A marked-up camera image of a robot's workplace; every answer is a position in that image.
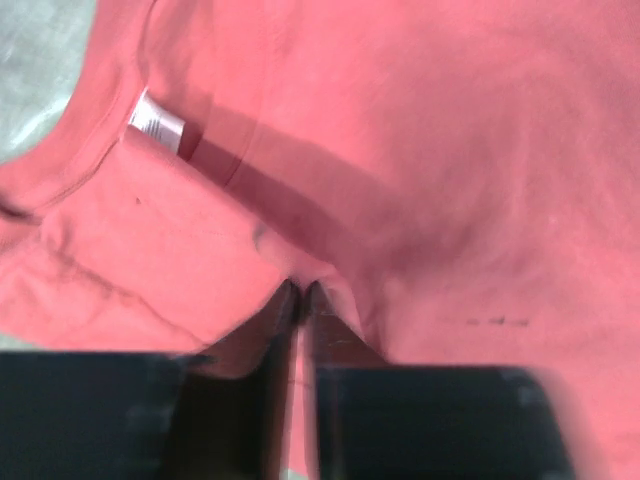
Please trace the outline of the salmon pink t shirt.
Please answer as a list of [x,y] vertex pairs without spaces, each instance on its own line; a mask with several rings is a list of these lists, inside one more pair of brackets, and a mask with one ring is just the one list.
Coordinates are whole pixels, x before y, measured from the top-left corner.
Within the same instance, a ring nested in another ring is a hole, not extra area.
[[1,168],[1,329],[216,353],[317,291],[332,356],[537,375],[580,479],[639,475],[635,1],[101,1]]

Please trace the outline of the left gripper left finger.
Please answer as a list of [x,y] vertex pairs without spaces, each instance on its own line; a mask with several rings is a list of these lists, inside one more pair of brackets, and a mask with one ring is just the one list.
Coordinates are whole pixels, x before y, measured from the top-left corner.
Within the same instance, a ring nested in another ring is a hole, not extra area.
[[5,479],[277,479],[300,293],[195,354],[5,351]]

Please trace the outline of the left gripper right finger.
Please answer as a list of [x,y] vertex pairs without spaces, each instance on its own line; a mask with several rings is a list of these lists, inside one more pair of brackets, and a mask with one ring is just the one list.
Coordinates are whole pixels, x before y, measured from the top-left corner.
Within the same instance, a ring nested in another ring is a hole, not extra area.
[[571,479],[546,392],[506,366],[398,365],[306,292],[322,479]]

